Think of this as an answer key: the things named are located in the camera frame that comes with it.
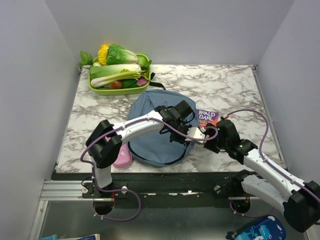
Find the purple Roald Dahl book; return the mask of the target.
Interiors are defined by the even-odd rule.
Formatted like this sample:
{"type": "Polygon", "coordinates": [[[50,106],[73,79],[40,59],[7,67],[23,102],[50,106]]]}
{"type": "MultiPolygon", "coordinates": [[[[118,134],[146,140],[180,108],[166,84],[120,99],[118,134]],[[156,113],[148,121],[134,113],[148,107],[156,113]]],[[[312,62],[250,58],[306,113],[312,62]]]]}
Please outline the purple Roald Dahl book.
{"type": "Polygon", "coordinates": [[[198,127],[199,128],[205,128],[207,126],[207,124],[212,124],[212,125],[216,126],[217,122],[219,120],[219,113],[218,112],[197,109],[197,115],[198,115],[198,127]]]}

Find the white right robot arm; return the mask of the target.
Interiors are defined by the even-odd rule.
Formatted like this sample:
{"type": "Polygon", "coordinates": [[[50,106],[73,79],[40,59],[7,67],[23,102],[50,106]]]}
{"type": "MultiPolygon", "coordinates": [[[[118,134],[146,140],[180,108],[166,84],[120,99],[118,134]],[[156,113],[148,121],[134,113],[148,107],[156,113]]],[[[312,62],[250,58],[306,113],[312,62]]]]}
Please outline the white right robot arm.
{"type": "Polygon", "coordinates": [[[216,126],[207,124],[204,147],[228,156],[255,173],[245,171],[230,183],[230,191],[241,196],[254,195],[281,212],[287,223],[300,233],[320,222],[320,186],[291,174],[267,157],[248,139],[242,139],[235,125],[223,119],[216,126]]]}

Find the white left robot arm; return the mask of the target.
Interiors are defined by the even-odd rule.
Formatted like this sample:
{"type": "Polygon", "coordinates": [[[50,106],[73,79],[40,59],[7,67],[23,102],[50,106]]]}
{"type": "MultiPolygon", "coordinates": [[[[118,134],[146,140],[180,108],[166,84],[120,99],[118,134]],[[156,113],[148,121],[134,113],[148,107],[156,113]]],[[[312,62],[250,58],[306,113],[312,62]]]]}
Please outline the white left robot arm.
{"type": "Polygon", "coordinates": [[[180,162],[194,145],[192,130],[198,127],[196,109],[185,100],[174,106],[158,105],[127,121],[101,121],[85,145],[91,157],[93,191],[101,198],[111,191],[111,166],[127,145],[135,157],[168,166],[180,162]]]}

